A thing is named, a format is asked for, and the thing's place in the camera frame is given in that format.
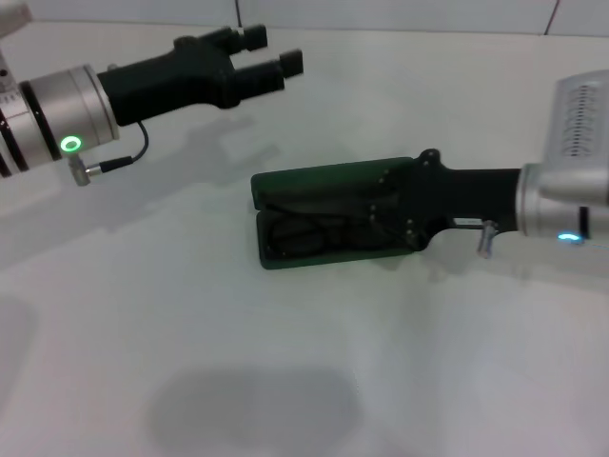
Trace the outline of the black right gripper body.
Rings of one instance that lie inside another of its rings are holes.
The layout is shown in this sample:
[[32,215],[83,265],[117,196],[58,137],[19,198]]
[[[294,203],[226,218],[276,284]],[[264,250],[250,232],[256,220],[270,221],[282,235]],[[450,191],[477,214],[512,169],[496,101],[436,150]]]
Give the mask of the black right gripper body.
[[519,169],[451,169],[436,149],[403,158],[383,172],[388,198],[371,205],[370,219],[413,251],[427,248],[447,229],[484,229],[496,234],[517,227]]

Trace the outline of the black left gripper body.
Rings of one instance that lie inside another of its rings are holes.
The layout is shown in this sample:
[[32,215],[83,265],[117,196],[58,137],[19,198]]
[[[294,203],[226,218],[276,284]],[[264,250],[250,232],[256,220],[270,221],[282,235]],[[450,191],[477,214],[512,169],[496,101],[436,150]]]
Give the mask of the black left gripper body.
[[208,41],[181,37],[170,52],[98,74],[120,127],[196,104],[238,105],[229,55]]

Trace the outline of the green glasses case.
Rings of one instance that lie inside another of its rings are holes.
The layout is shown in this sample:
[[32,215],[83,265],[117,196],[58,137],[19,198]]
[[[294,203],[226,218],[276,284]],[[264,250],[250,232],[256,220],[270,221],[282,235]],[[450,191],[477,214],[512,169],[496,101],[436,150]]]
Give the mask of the green glasses case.
[[369,218],[371,205],[388,198],[379,186],[383,172],[406,157],[259,173],[250,180],[256,215],[260,264],[267,270],[302,268],[405,256],[415,251],[401,242],[394,248],[347,251],[305,258],[270,252],[265,236],[282,212],[329,213]]

